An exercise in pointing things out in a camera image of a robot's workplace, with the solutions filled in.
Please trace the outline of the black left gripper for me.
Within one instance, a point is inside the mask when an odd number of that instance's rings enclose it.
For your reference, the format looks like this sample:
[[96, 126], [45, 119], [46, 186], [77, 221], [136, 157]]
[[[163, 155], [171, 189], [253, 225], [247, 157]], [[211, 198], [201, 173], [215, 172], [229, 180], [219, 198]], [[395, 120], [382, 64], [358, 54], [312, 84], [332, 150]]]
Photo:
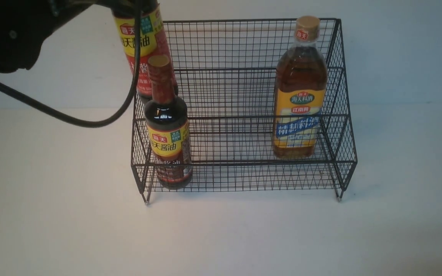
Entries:
[[154, 0], [0, 0], [0, 73], [30, 70], [44, 41], [93, 5], [109, 8], [125, 18], [135, 7], [145, 15], [156, 7]]

